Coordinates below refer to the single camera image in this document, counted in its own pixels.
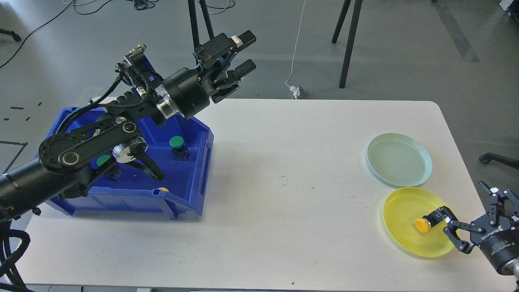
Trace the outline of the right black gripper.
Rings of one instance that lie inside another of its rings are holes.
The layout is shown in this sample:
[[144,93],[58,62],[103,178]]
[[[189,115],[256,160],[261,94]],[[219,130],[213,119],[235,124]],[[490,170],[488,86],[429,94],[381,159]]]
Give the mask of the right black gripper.
[[[432,211],[432,227],[444,221],[443,232],[458,251],[469,254],[478,246],[498,274],[518,274],[519,233],[515,226],[518,223],[518,196],[511,190],[489,187],[483,181],[478,184],[491,197],[487,215],[465,223],[458,221],[447,206],[441,206]],[[505,214],[507,202],[513,206],[512,216]],[[468,231],[470,239],[462,240],[458,230]]]

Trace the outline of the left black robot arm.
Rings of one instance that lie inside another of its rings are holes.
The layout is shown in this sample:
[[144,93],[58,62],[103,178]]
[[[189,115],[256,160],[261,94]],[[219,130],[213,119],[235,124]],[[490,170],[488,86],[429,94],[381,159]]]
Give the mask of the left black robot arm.
[[148,145],[137,126],[149,116],[158,126],[174,115],[185,119],[218,103],[239,89],[242,79],[256,68],[247,60],[229,70],[232,59],[256,42],[251,31],[228,37],[224,33],[194,46],[196,67],[181,68],[162,78],[139,45],[117,63],[118,76],[98,100],[71,113],[55,133],[43,142],[38,157],[1,174],[1,276],[2,290],[26,292],[15,266],[30,243],[29,235],[11,229],[11,222],[54,196],[85,197],[93,183],[114,170],[129,165],[161,181],[165,175],[146,154]]

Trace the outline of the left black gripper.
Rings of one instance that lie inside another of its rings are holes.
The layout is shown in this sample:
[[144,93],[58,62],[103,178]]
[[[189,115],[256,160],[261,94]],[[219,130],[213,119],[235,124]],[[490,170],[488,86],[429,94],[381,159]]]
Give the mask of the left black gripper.
[[[193,55],[201,69],[223,71],[228,68],[237,53],[256,41],[256,36],[250,30],[232,37],[220,33],[206,43],[198,45]],[[248,59],[234,70],[226,71],[213,86],[216,90],[215,94],[211,94],[213,103],[223,101],[239,89],[242,79],[256,68],[254,61]],[[156,87],[159,96],[156,107],[165,120],[176,114],[190,119],[209,106],[209,95],[199,80],[199,74],[198,70],[181,68]]]

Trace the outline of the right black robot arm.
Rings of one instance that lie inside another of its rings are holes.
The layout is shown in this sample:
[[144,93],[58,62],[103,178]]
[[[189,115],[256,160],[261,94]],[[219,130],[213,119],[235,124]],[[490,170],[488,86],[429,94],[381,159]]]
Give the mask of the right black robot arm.
[[491,203],[488,212],[470,223],[459,221],[447,206],[434,209],[420,220],[430,228],[445,222],[443,232],[458,251],[469,254],[478,247],[498,274],[517,279],[518,196],[510,189],[502,191],[483,181],[479,184],[491,197]]

